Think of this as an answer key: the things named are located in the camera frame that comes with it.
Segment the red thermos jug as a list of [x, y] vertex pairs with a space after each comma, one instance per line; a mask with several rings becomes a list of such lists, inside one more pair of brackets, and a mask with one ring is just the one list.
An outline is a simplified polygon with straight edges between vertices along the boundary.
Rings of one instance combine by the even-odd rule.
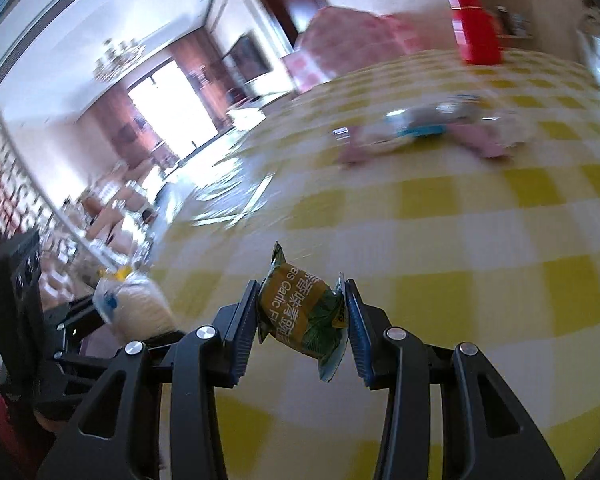
[[471, 65], [498, 65], [502, 49], [492, 16], [480, 0], [448, 0], [452, 12], [452, 29], [460, 57]]

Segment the crystal chandelier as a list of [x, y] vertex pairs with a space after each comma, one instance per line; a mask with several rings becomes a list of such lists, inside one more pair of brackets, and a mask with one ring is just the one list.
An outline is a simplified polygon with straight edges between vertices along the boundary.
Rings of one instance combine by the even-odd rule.
[[111, 38], [104, 42], [105, 52], [96, 60], [93, 75], [96, 81], [110, 82], [134, 67], [144, 55], [145, 46], [135, 39], [117, 44]]

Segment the yellow checkered tablecloth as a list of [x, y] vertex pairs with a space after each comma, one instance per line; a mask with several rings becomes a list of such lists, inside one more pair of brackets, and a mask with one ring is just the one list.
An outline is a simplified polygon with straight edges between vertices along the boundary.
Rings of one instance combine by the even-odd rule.
[[[456, 94], [511, 114], [524, 144], [483, 160], [436, 136], [339, 166], [336, 128]], [[322, 84], [201, 170], [152, 277], [193, 328], [265, 276], [275, 245], [327, 283], [353, 278], [423, 341], [476, 344], [568, 478], [600, 448], [600, 90], [584, 67], [427, 51]]]

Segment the pink small snack packet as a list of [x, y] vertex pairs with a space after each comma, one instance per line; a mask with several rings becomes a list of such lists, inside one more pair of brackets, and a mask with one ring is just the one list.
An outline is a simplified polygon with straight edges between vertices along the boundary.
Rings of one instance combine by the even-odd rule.
[[497, 122], [452, 124], [448, 136], [485, 159], [508, 157], [511, 148], [526, 142], [517, 128]]

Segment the clear bag white rolls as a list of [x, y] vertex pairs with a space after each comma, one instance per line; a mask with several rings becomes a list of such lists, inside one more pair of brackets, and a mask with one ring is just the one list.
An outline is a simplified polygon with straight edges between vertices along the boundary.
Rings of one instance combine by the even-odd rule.
[[92, 303], [119, 344], [145, 341], [176, 330], [166, 297], [142, 272], [105, 274], [95, 288]]

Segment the wall television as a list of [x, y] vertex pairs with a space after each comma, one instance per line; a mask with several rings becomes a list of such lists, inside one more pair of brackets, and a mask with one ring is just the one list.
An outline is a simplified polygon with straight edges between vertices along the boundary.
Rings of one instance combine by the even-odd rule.
[[240, 76], [247, 82], [268, 74], [272, 70], [271, 64], [262, 53], [251, 32], [242, 34], [233, 44], [233, 47], [228, 50], [227, 55], [232, 60]]

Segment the pink checkered covered chair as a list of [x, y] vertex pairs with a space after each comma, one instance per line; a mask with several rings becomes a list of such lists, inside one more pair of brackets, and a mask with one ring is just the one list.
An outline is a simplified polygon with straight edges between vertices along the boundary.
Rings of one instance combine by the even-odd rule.
[[422, 50], [422, 40], [405, 18], [325, 6], [282, 58], [297, 91], [362, 68]]

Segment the blue striped snack packet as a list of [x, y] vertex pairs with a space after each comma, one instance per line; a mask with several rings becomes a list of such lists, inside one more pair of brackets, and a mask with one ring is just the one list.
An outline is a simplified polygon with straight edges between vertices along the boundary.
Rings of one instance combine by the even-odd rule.
[[385, 114], [384, 123], [396, 136], [431, 136], [445, 133], [446, 126], [458, 122], [462, 114], [454, 107], [441, 103], [392, 110]]

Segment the green garlic snack packet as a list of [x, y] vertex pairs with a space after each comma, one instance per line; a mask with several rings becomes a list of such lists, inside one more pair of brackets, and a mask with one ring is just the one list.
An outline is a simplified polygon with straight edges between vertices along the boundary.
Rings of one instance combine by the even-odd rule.
[[276, 243], [259, 302], [259, 338], [273, 336], [317, 360], [321, 380], [330, 382], [340, 367], [349, 339], [343, 280], [329, 286], [288, 262], [282, 245]]

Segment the beige leather dining chair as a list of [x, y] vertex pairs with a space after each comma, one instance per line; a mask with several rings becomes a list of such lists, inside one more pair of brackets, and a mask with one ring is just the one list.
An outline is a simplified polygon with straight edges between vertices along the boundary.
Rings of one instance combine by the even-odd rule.
[[176, 186], [150, 159], [130, 168], [119, 162], [90, 184], [70, 216], [91, 245], [122, 262], [163, 237], [182, 208]]

